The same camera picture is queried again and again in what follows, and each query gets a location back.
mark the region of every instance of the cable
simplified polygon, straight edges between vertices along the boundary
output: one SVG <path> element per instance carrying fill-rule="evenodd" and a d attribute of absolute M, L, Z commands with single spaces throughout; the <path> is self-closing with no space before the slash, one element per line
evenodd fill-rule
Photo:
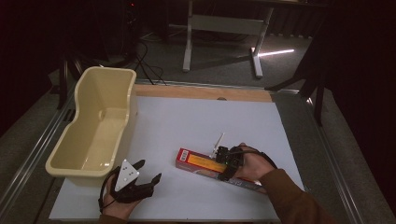
<path fill-rule="evenodd" d="M 101 207 L 100 209 L 103 210 L 113 204 L 116 200 L 114 199 L 113 202 L 106 204 L 105 206 Z"/>
<path fill-rule="evenodd" d="M 151 83 L 151 85 L 156 85 L 156 84 L 158 84 L 160 81 L 161 81 L 163 84 L 167 85 L 166 82 L 165 82 L 165 80 L 162 79 L 163 69 L 162 69 L 161 67 L 159 67 L 159 66 L 150 66 L 148 63 L 146 63 L 146 62 L 144 61 L 145 57 L 146 57 L 147 54 L 148 54 L 149 47 L 148 47 L 143 41 L 139 41 L 138 43 L 141 44 L 141 45 L 143 45 L 143 47 L 145 48 L 145 51 L 144 51 L 144 53 L 143 53 L 143 56 L 140 56 L 139 54 L 136 54 L 137 65 L 136 65 L 136 67 L 134 68 L 134 70 L 136 71 L 136 70 L 139 68 L 139 66 L 140 66 L 141 69 L 142 69 L 143 74 L 144 74 L 145 77 L 149 80 L 149 82 Z M 147 67 L 147 68 L 149 69 L 149 71 L 151 71 L 151 73 L 154 74 L 154 76 L 158 78 L 158 80 L 157 80 L 155 83 L 154 83 L 153 80 L 150 78 L 149 73 L 148 73 L 148 71 L 146 70 L 145 67 Z M 160 70 L 160 74 L 157 74 L 157 72 L 155 72 L 155 71 L 153 70 L 153 68 L 159 69 L 159 70 Z"/>
<path fill-rule="evenodd" d="M 99 202 L 99 211 L 100 211 L 100 213 L 103 213 L 103 209 L 104 208 L 107 208 L 109 205 L 111 205 L 112 203 L 114 203 L 115 201 L 116 201 L 116 199 L 114 199 L 114 201 L 113 202 L 111 202 L 111 203 L 109 203 L 109 204 L 107 204 L 107 205 L 103 205 L 103 193 L 105 192 L 105 188 L 106 188 L 106 184 L 107 184 L 107 181 L 108 181 L 108 179 L 111 177 L 111 176 L 113 176 L 116 172 L 119 172 L 120 171 L 120 167 L 118 166 L 118 167 L 116 167 L 116 169 L 114 169 L 114 170 L 112 170 L 112 171 L 110 171 L 110 173 L 108 173 L 108 175 L 106 176 L 106 179 L 105 179 L 105 181 L 103 182 L 103 184 L 102 184 L 102 187 L 101 187 L 101 189 L 100 189 L 100 195 L 99 195 L 99 199 L 98 199 L 98 202 Z"/>
<path fill-rule="evenodd" d="M 257 155 L 262 155 L 262 152 L 259 151 L 236 151 L 236 152 L 228 152 L 225 155 L 229 156 L 229 155 L 236 155 L 236 154 L 247 154 L 247 153 L 253 153 L 253 154 L 257 154 Z"/>

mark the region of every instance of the small white object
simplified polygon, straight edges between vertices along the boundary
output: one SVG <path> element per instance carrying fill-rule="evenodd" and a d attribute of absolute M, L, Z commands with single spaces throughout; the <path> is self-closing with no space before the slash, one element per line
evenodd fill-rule
<path fill-rule="evenodd" d="M 129 163 L 127 160 L 122 162 L 122 166 L 119 173 L 119 178 L 117 179 L 115 191 L 120 191 L 129 183 L 137 179 L 139 172 Z"/>
<path fill-rule="evenodd" d="M 221 142 L 222 137 L 224 136 L 224 133 L 221 134 L 221 137 L 219 138 L 218 142 L 215 144 L 215 147 L 213 148 L 212 155 L 210 155 L 210 158 L 216 158 L 216 153 L 218 152 L 219 145 Z"/>

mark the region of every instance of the red and yellow box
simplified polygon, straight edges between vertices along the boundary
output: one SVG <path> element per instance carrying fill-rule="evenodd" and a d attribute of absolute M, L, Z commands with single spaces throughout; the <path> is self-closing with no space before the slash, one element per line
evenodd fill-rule
<path fill-rule="evenodd" d="M 217 163 L 204 154 L 181 148 L 177 153 L 176 168 L 218 179 L 218 175 L 225 170 L 226 165 Z M 245 178 L 231 178 L 225 182 L 244 189 L 265 193 L 265 189 L 259 181 L 251 181 Z"/>

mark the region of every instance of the metal frame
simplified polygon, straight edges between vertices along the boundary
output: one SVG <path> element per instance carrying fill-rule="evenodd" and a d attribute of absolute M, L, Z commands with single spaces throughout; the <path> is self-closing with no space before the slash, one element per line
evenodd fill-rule
<path fill-rule="evenodd" d="M 335 158 L 334 153 L 332 152 L 332 147 L 327 140 L 326 133 L 324 132 L 323 128 L 321 125 L 318 125 L 317 119 L 312 116 L 313 111 L 316 111 L 312 101 L 310 98 L 305 98 L 301 97 L 302 103 L 305 105 L 306 112 L 309 115 L 309 118 L 311 118 L 312 123 L 315 123 L 314 125 L 317 129 L 318 135 L 320 137 L 320 140 L 325 148 L 326 152 L 326 159 L 329 163 L 329 169 L 330 172 L 332 173 L 332 178 L 334 180 L 334 184 L 337 187 L 338 193 L 340 194 L 340 198 L 344 204 L 344 207 L 346 209 L 346 214 L 349 217 L 349 220 L 351 223 L 365 223 L 363 221 L 361 211 L 359 210 L 358 206 L 355 203 L 355 200 L 352 196 L 351 190 L 344 179 L 344 176 L 341 172 L 340 166 L 337 162 L 337 159 Z"/>
<path fill-rule="evenodd" d="M 33 170 L 36 165 L 40 161 L 43 154 L 48 150 L 48 145 L 52 140 L 53 135 L 58 131 L 59 126 L 63 121 L 63 117 L 67 114 L 67 108 L 69 105 L 74 103 L 74 88 L 76 83 L 70 88 L 68 96 L 66 95 L 65 104 L 56 111 L 55 115 L 52 117 L 52 120 L 49 122 L 46 130 L 38 139 L 35 147 L 30 152 L 29 156 L 20 166 L 18 171 L 12 177 L 11 182 L 8 184 L 7 189 L 4 191 L 3 195 L 0 199 L 0 223 L 2 223 L 9 210 L 12 207 L 12 204 L 15 203 L 18 196 L 20 195 L 23 187 L 26 182 L 30 178 Z"/>
<path fill-rule="evenodd" d="M 192 41 L 191 32 L 194 30 L 217 31 L 241 35 L 257 35 L 258 39 L 255 48 L 251 49 L 251 59 L 253 61 L 256 77 L 262 77 L 262 65 L 260 64 L 259 51 L 265 38 L 265 33 L 271 19 L 273 7 L 269 7 L 263 21 L 235 19 L 225 17 L 195 15 L 192 12 L 193 0 L 189 1 L 189 17 L 187 21 L 187 44 L 184 53 L 183 72 L 190 71 Z"/>

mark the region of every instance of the white board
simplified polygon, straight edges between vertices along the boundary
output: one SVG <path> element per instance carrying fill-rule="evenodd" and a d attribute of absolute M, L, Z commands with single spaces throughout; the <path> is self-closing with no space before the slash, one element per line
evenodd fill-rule
<path fill-rule="evenodd" d="M 138 97 L 134 136 L 127 160 L 146 160 L 137 184 L 162 173 L 154 195 L 139 204 L 131 220 L 224 221 L 277 219 L 268 197 L 177 169 L 181 147 L 210 155 L 221 146 L 245 142 L 265 152 L 303 189 L 289 142 L 274 103 Z M 66 179 L 50 219 L 97 219 L 100 186 L 79 187 Z"/>

